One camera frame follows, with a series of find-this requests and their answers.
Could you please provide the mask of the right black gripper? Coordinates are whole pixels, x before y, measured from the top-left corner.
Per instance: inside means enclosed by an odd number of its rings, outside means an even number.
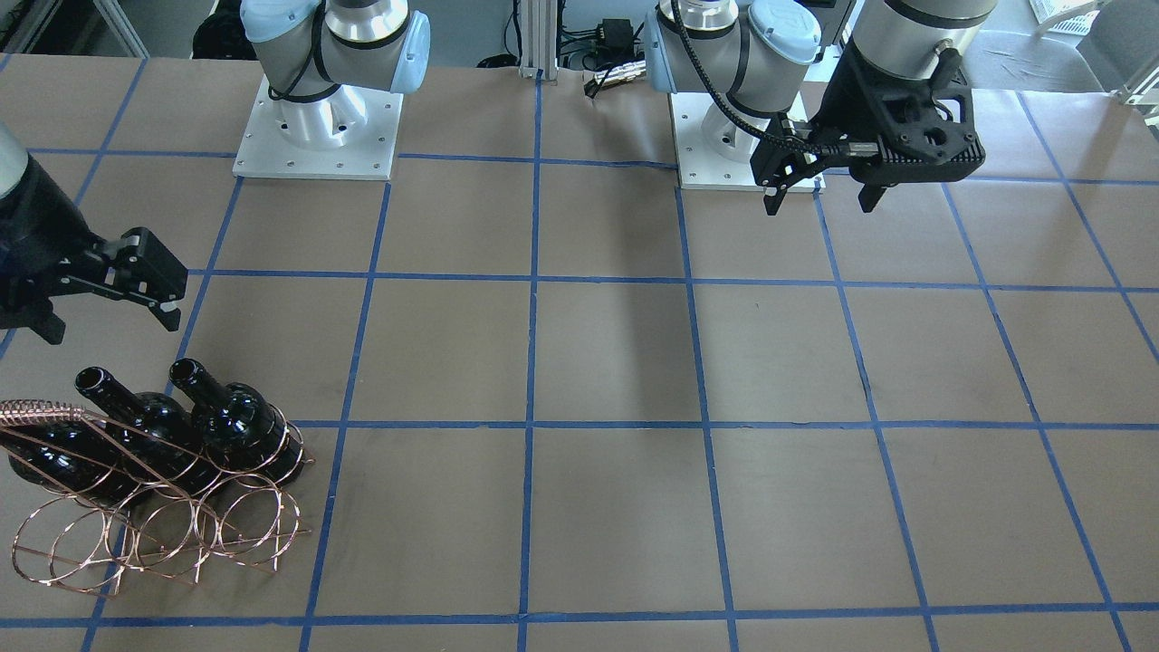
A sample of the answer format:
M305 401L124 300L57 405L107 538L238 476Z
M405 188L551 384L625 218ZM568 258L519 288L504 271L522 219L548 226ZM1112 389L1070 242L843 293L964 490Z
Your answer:
M148 228L101 239L83 222L32 156L3 196L1 325L24 327L49 345L61 345L66 323L54 296L92 293L148 308L166 331L177 331L189 271Z

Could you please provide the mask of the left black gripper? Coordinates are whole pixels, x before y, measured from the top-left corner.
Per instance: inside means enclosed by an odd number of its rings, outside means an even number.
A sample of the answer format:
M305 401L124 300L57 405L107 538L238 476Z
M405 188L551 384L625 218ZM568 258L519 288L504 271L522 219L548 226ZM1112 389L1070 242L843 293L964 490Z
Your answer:
M819 110L810 120L794 122L785 111L771 117L751 156L755 181L764 186L767 215L777 217L795 183L832 167L850 170L853 162L877 156L875 141L853 138L858 111L865 107L863 94L858 90L858 80L863 78L865 69L890 75L877 69L857 43L851 42L829 80ZM858 190L858 206L869 214L889 188L889 183L862 183Z

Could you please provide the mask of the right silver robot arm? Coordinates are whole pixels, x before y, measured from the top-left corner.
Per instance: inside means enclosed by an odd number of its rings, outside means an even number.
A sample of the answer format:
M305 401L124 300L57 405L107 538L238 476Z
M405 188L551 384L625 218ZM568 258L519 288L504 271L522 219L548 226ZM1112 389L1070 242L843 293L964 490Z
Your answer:
M263 67L233 170L239 177L388 181L403 98L429 66L431 25L406 1L245 1ZM58 345L54 296L141 305L178 329L189 272L153 232L95 234L61 186L3 129L1 318Z

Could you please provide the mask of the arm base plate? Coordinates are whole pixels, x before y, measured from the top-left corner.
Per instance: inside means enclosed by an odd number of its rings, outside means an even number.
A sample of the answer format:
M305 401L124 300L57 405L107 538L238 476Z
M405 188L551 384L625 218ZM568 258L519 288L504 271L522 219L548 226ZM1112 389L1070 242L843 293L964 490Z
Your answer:
M669 96L683 190L757 191L751 156L758 140L720 112L706 91Z
M233 173L247 178L389 181L403 96L343 85L329 98L269 98L262 79Z

